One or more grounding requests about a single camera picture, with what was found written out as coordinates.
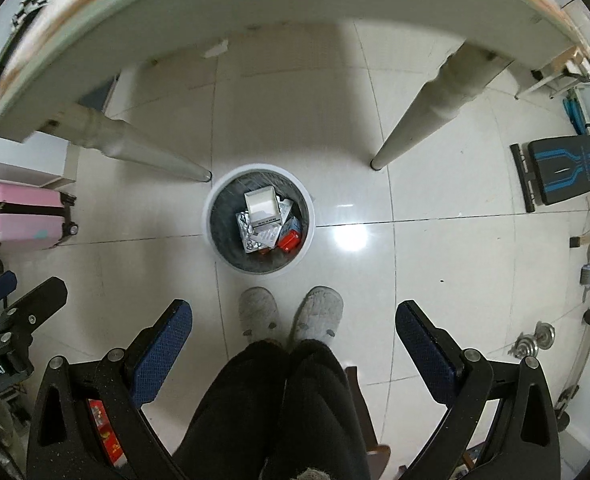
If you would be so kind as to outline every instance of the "gray slipper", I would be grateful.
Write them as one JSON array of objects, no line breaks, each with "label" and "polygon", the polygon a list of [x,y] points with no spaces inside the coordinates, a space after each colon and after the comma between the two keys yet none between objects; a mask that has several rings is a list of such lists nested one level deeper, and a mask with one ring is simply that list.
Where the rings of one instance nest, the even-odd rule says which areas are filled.
[{"label": "gray slipper", "polygon": [[254,286],[239,297],[239,322],[248,344],[263,339],[280,340],[280,316],[273,295],[263,286]]},{"label": "gray slipper", "polygon": [[304,298],[293,326],[293,346],[304,339],[316,339],[330,346],[344,312],[338,291],[314,286]]}]

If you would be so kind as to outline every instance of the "trash bin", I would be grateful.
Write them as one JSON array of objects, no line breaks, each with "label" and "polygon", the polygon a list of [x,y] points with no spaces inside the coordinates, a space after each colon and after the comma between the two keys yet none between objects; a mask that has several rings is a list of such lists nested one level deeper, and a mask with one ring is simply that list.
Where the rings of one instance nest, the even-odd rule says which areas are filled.
[{"label": "trash bin", "polygon": [[[236,213],[246,209],[244,193],[273,186],[282,199],[293,200],[291,215],[301,223],[301,242],[290,253],[279,248],[268,254],[246,254]],[[213,186],[202,215],[203,231],[217,256],[245,274],[281,274],[294,267],[309,250],[315,231],[313,201],[302,183],[288,171],[270,164],[247,164]]]}]

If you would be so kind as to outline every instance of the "suitcase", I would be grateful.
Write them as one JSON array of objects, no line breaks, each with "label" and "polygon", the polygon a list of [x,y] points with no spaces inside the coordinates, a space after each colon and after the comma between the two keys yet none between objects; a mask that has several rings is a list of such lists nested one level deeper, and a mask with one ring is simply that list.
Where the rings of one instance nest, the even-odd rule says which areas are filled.
[{"label": "suitcase", "polygon": [[0,184],[0,250],[48,249],[78,232],[70,219],[75,197],[41,187]]}]

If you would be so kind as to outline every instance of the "metal screw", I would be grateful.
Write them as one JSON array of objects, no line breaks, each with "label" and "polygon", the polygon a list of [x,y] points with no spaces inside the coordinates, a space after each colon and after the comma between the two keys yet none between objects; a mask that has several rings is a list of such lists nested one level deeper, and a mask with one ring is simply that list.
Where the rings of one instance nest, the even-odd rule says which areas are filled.
[{"label": "metal screw", "polygon": [[121,348],[113,348],[111,351],[108,352],[108,361],[110,361],[111,363],[121,361],[121,358],[123,357],[124,351]]},{"label": "metal screw", "polygon": [[524,362],[526,363],[526,365],[529,368],[532,368],[533,370],[535,368],[537,368],[538,366],[540,366],[540,362],[537,361],[537,359],[531,355],[529,355],[527,358],[524,359]]},{"label": "metal screw", "polygon": [[57,370],[62,364],[64,364],[64,358],[58,355],[50,360],[48,366],[51,367],[53,370]]},{"label": "metal screw", "polygon": [[466,361],[476,363],[480,360],[480,357],[482,357],[480,355],[480,352],[478,352],[477,350],[475,350],[473,348],[467,348],[464,351],[464,358],[466,359]]}]

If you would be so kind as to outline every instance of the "person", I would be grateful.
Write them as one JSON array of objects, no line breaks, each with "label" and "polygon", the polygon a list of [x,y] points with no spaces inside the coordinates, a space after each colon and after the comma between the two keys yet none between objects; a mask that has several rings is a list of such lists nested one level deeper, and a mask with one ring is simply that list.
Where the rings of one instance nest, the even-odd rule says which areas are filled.
[{"label": "person", "polygon": [[220,371],[173,458],[191,480],[370,480],[346,375],[329,345],[344,302],[327,286],[304,298],[280,336],[273,295],[239,298],[248,346]]}]

